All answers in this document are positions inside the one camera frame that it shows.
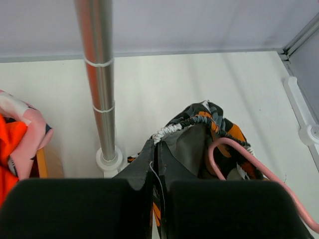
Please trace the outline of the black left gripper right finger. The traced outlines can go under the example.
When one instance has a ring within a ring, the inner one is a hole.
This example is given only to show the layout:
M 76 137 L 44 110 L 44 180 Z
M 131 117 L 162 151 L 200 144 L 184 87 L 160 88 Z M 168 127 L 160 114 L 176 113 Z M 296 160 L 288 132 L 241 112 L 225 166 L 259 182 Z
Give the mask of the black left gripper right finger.
M 198 179 L 157 147 L 163 239 L 310 239 L 290 195 L 265 181 Z

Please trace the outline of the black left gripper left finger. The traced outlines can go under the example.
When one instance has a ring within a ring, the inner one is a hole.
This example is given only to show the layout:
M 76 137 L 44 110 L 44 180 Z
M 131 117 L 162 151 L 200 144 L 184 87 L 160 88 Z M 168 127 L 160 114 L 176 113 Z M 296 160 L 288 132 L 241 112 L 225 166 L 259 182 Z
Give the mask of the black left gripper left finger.
M 113 178 L 27 179 L 0 209 L 3 239 L 149 239 L 155 145 Z

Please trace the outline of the pink hanger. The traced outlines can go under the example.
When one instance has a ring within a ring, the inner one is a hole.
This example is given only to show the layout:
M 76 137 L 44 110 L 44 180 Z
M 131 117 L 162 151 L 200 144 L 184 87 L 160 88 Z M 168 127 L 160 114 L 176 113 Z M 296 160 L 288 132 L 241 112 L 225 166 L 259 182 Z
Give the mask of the pink hanger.
M 219 148 L 222 145 L 228 145 L 235 149 L 241 156 L 239 159 L 236 159 L 236 165 L 239 166 L 240 170 L 243 172 L 243 178 L 247 176 L 249 180 L 257 179 L 256 171 L 262 174 L 262 179 L 266 181 L 273 181 L 281 185 L 281 187 L 290 195 L 291 199 L 294 202 L 296 209 L 299 212 L 300 217 L 304 223 L 315 233 L 319 232 L 319 224 L 312 218 L 309 212 L 306 210 L 304 205 L 301 203 L 296 194 L 287 186 L 283 181 L 279 179 L 271 170 L 269 170 L 262 162 L 260 162 L 254 154 L 252 154 L 247 147 L 242 146 L 233 139 L 227 137 L 221 137 L 213 141 L 212 144 L 208 147 L 208 159 L 210 166 L 214 170 L 216 176 L 220 180 L 226 180 L 224 177 L 219 165 L 216 163 L 214 158 L 214 150 Z

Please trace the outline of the pink navy patterned shorts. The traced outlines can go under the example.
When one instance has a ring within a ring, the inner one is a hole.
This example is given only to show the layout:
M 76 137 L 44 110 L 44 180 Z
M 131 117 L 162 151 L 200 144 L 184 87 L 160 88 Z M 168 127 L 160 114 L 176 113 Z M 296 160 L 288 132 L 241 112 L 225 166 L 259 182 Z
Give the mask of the pink navy patterned shorts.
M 5 91 L 0 92 L 0 113 L 26 125 L 25 134 L 9 155 L 9 167 L 20 180 L 26 179 L 30 176 L 33 158 L 49 143 L 53 129 L 39 110 Z

